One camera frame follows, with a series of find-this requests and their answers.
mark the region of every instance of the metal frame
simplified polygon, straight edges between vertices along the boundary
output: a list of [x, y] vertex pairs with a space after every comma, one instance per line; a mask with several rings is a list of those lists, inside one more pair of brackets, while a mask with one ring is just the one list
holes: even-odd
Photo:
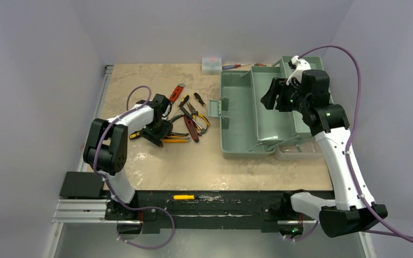
[[[105, 102], [106, 92], [109, 87], [113, 65], [105, 66], [104, 79], [102, 82], [101, 92], [96, 104], [93, 119], [97, 118], [101, 112]], [[77, 166], [77, 171], [86, 172], [87, 164], [80, 158]], [[48, 236], [48, 242], [43, 254], [43, 257], [54, 258], [58, 248], [59, 240], [63, 233], [64, 223], [117, 223], [117, 221], [105, 220], [107, 199], [100, 200], [68, 200], [60, 199], [56, 207], [56, 211], [52, 221], [52, 228]], [[119, 221], [120, 224], [139, 224], [137, 220]], [[298, 224], [296, 220], [280, 220], [279, 225]], [[315, 223], [314, 220], [304, 221], [306, 224]], [[360, 241], [364, 249], [366, 258], [375, 258], [371, 236], [369, 233], [362, 232]]]

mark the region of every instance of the yellow pliers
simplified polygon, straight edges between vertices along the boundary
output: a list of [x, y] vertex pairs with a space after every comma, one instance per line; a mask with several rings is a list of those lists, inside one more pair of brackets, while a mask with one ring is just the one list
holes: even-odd
[[196, 117], [202, 118], [206, 123], [206, 130], [208, 130], [208, 127], [210, 127], [210, 122], [208, 121], [208, 119], [204, 115], [199, 113], [197, 110], [195, 110], [195, 108], [191, 105], [191, 103], [188, 102], [187, 104], [188, 104], [188, 108], [191, 111], [191, 115], [194, 118], [194, 120], [196, 119]]

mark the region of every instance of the screwdriver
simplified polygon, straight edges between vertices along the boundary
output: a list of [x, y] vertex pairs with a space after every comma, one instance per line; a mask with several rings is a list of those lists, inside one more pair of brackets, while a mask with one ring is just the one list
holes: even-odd
[[203, 102], [202, 98], [200, 97], [200, 95], [198, 93], [194, 93], [194, 98], [202, 105], [202, 107], [205, 107], [205, 102]]
[[185, 95], [185, 96], [181, 99], [180, 104], [178, 105], [178, 110], [181, 109], [181, 107], [183, 107], [188, 100], [189, 100], [189, 95]]

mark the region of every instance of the white wall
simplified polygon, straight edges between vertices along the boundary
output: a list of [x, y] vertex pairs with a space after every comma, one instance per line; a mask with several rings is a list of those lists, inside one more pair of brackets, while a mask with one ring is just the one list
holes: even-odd
[[0, 257], [41, 257], [102, 75], [70, 1], [0, 1]]
[[[362, 69], [362, 101], [354, 150], [367, 185], [389, 221], [413, 235], [413, 1], [355, 0], [333, 44], [349, 49]], [[336, 103], [352, 120], [357, 79], [347, 55], [323, 57]], [[374, 237], [379, 257], [413, 257], [413, 245]]]
[[353, 0], [72, 0], [112, 63], [275, 62], [330, 43]]

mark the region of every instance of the table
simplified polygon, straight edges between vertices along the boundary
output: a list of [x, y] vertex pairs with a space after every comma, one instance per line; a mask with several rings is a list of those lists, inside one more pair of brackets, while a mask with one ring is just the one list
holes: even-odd
[[[198, 92], [207, 105], [209, 99], [219, 99], [220, 76], [202, 75], [200, 64], [116, 64], [99, 117], [123, 113], [128, 94], [139, 85], [150, 86], [153, 95], [169, 96], [180, 82], [186, 84], [182, 96]], [[146, 97], [145, 89], [138, 90], [130, 106]], [[190, 102], [208, 115], [193, 98]], [[209, 120], [211, 126], [197, 144], [164, 144], [160, 148], [143, 138], [129, 141], [125, 171], [131, 184], [138, 190], [332, 190], [324, 159], [280, 161], [274, 155], [263, 160], [224, 159], [219, 120]], [[187, 132], [182, 119], [174, 123], [173, 131]]]

